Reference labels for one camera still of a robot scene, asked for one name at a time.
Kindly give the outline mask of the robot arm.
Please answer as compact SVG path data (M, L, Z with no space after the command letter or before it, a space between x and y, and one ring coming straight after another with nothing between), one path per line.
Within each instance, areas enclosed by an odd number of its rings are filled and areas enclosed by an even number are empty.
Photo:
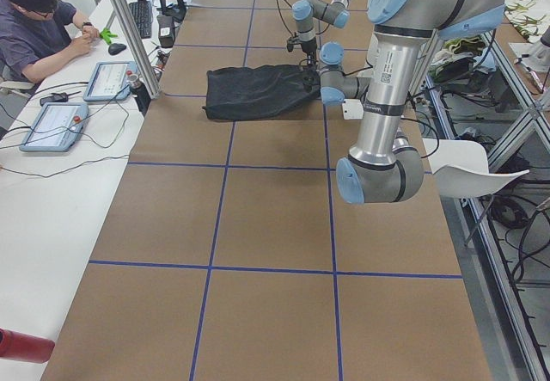
M296 32L287 40L287 51L299 45L306 55L306 66L313 68L317 63L317 38L314 19L327 25L343 28L349 19L348 6L351 0L299 0L292 4L292 16Z
M339 193L351 204L404 201L418 192L424 168L400 119L420 48L432 35L450 40L495 29L504 0L368 0L367 15L377 42L371 77L344 76L340 45L321 49L323 104L354 98L364 111L357 142L336 165Z

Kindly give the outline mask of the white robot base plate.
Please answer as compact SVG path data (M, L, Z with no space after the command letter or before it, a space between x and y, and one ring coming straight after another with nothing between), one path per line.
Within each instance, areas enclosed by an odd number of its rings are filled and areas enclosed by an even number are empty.
M363 104L357 99L345 99L341 105L345 120L361 120L364 115Z

